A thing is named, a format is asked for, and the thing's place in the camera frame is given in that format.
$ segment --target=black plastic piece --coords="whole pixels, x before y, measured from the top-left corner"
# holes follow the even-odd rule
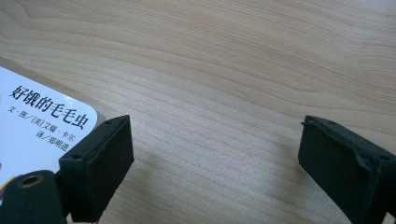
[[[298,159],[352,223],[396,216],[396,157],[327,119],[306,116]]]
[[[11,181],[0,223],[97,222],[134,161],[129,116],[110,119],[59,159],[60,171]]]

